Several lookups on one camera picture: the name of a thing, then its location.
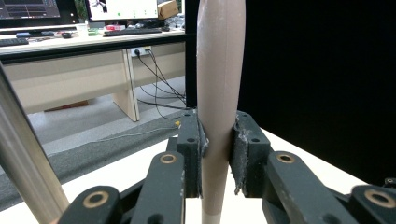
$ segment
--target monitor screen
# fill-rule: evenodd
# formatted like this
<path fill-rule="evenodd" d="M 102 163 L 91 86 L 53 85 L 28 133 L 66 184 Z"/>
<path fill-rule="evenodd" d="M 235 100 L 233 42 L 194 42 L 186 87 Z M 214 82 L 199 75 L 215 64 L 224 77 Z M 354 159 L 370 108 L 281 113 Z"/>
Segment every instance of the monitor screen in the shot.
<path fill-rule="evenodd" d="M 158 18 L 157 0 L 86 0 L 90 21 Z"/>
<path fill-rule="evenodd" d="M 78 15 L 74 0 L 0 0 L 0 34 L 74 26 Z"/>

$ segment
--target wall socket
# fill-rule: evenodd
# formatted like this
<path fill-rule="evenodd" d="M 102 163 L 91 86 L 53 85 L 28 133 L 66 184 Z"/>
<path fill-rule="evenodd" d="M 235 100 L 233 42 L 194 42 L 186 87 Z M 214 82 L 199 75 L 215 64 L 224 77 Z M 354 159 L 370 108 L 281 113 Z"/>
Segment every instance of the wall socket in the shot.
<path fill-rule="evenodd" d="M 132 57 L 137 57 L 135 51 L 139 50 L 140 51 L 140 56 L 149 54 L 148 50 L 151 50 L 151 46 L 145 46 L 145 47 L 140 47 L 140 48 L 133 48 L 131 49 L 131 56 Z"/>

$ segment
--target black panel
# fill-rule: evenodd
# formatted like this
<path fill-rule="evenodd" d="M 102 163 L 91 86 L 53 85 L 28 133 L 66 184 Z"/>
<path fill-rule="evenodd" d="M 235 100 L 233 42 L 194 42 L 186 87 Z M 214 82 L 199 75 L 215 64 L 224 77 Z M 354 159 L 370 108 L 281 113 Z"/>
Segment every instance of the black panel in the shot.
<path fill-rule="evenodd" d="M 187 105 L 195 107 L 197 105 L 197 18 L 199 0 L 185 1 L 185 29 L 186 34 L 195 35 L 186 41 L 186 98 Z"/>
<path fill-rule="evenodd" d="M 240 110 L 372 184 L 396 175 L 391 1 L 247 1 Z"/>

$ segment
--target metal rod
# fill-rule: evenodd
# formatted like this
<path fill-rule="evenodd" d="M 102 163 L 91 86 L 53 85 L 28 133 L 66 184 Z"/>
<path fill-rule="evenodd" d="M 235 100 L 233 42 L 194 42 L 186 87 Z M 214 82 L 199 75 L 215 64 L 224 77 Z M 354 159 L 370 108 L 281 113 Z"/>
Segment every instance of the metal rod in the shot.
<path fill-rule="evenodd" d="M 39 223 L 62 215 L 69 201 L 1 63 L 0 164 Z"/>
<path fill-rule="evenodd" d="M 238 105 L 245 1 L 201 0 L 197 28 L 198 118 L 209 140 L 202 160 L 202 223 L 218 224 Z"/>

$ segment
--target cable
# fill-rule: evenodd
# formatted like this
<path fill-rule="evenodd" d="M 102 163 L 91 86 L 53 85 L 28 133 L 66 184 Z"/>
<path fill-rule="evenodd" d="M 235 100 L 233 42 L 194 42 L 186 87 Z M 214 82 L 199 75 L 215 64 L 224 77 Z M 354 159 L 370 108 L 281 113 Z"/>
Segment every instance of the cable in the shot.
<path fill-rule="evenodd" d="M 164 91 L 163 89 L 161 89 L 161 88 L 159 88 L 159 87 L 158 87 L 158 90 L 163 91 L 163 92 L 168 93 L 168 94 L 175 95 L 173 92 Z"/>
<path fill-rule="evenodd" d="M 124 135 L 117 136 L 117 137 L 112 137 L 112 138 L 107 138 L 107 139 L 103 139 L 103 140 L 97 140 L 97 141 L 88 142 L 88 143 L 86 143 L 86 144 L 84 144 L 84 145 L 87 145 L 87 144 L 90 144 L 90 143 L 106 142 L 106 141 L 110 141 L 110 140 L 114 140 L 114 139 L 118 139 L 118 138 L 122 138 L 122 137 L 128 137 L 128 136 L 131 137 L 131 136 L 138 136 L 138 135 L 147 134 L 147 133 L 154 133 L 154 132 L 158 132 L 158 131 L 160 131 L 160 130 L 174 130 L 174 129 L 178 129 L 178 126 L 177 126 L 177 127 L 174 127 L 174 128 L 159 128 L 159 129 L 154 129 L 154 130 L 151 130 L 151 131 L 148 131 L 148 132 L 144 132 L 144 133 L 130 133 L 130 134 L 124 134 Z"/>
<path fill-rule="evenodd" d="M 174 129 L 178 129 L 178 128 L 180 127 L 180 121 L 176 121 L 175 124 L 176 124 L 176 127 L 173 127 L 173 128 L 159 128 L 159 129 L 154 129 L 154 130 L 151 130 L 151 131 L 148 131 L 148 132 L 144 132 L 144 133 L 130 133 L 130 134 L 124 134 L 124 135 L 120 135 L 120 136 L 117 136 L 117 137 L 112 137 L 112 138 L 107 138 L 107 139 L 102 139 L 102 140 L 87 142 L 87 143 L 84 143 L 84 144 L 80 145 L 80 147 L 85 146 L 85 145 L 88 145 L 88 144 L 92 144 L 92 143 L 101 143 L 101 142 L 111 141 L 111 140 L 119 139 L 119 138 L 122 138 L 122 137 L 128 137 L 128 136 L 134 137 L 134 136 L 143 135 L 143 134 L 147 134 L 147 133 L 158 132 L 158 131 L 161 131 L 161 130 L 174 130 Z M 56 154 L 58 154 L 58 153 L 60 153 L 60 152 L 51 153 L 51 154 L 48 155 L 48 157 L 53 156 L 53 155 L 56 155 Z"/>
<path fill-rule="evenodd" d="M 146 64 L 142 61 L 142 59 L 140 58 L 140 54 L 137 55 L 137 58 L 140 60 L 140 62 L 141 62 L 143 65 L 145 65 L 145 66 L 147 67 L 148 70 L 151 71 L 152 74 L 154 74 L 155 77 L 159 78 L 163 83 L 165 83 L 165 84 L 172 90 L 172 92 L 179 98 L 180 101 L 183 102 L 183 100 L 180 99 L 181 94 L 178 93 L 178 92 L 166 81 L 166 78 L 162 79 L 161 77 L 158 76 L 157 70 L 160 71 L 160 74 L 161 74 L 162 76 L 163 76 L 163 73 L 162 73 L 161 70 L 159 69 L 159 67 L 158 67 L 158 65 L 157 65 L 157 62 L 156 62 L 156 60 L 155 60 L 155 57 L 153 57 L 153 55 L 152 55 L 151 53 L 150 53 L 150 56 L 151 56 L 151 59 L 154 61 L 154 64 L 155 64 L 155 67 L 156 67 L 156 72 L 154 72 L 148 65 L 146 65 Z"/>
<path fill-rule="evenodd" d="M 154 63 L 155 63 L 155 73 L 154 73 L 154 71 L 152 71 L 151 70 L 151 68 L 149 68 L 143 61 L 142 61 L 142 59 L 140 58 L 140 51 L 137 49 L 137 51 L 138 52 L 136 52 L 135 51 L 135 54 L 137 55 L 137 58 L 140 60 L 140 62 L 142 63 L 142 64 L 144 64 L 147 68 L 148 68 L 148 70 L 150 70 L 154 75 L 155 75 L 155 96 L 154 96 L 154 102 L 155 102 L 155 108 L 157 109 L 157 111 L 158 111 L 158 114 L 160 114 L 160 116 L 163 118 L 163 119 L 179 119 L 180 117 L 175 117 L 175 118 L 168 118 L 168 117 L 166 117 L 166 116 L 164 116 L 162 113 L 161 113 L 161 111 L 160 111 L 160 109 L 158 108 L 158 104 L 157 104 L 157 90 L 158 90 L 158 78 L 159 79 L 161 79 L 160 77 L 158 77 L 158 74 L 157 74 L 157 71 L 159 70 L 159 67 L 158 67 L 158 65 L 157 65 L 157 62 L 156 62 L 156 60 L 155 60 L 155 58 L 152 58 L 152 60 L 154 61 Z"/>
<path fill-rule="evenodd" d="M 142 101 L 142 100 L 137 100 L 140 103 L 147 104 L 147 105 L 157 105 L 157 106 L 163 106 L 163 107 L 169 107 L 173 109 L 181 109 L 181 110 L 191 110 L 189 107 L 178 107 L 178 106 L 172 106 L 172 105 L 161 105 L 161 104 L 155 104 L 147 101 Z"/>
<path fill-rule="evenodd" d="M 147 95 L 152 96 L 152 97 L 155 97 L 154 95 L 152 95 L 152 94 L 146 92 L 145 89 L 143 89 L 143 87 L 140 87 L 140 89 L 142 89 L 142 91 L 145 92 Z M 176 96 L 157 96 L 157 98 L 158 98 L 158 99 L 176 99 L 176 98 L 178 99 L 178 97 L 176 97 Z"/>

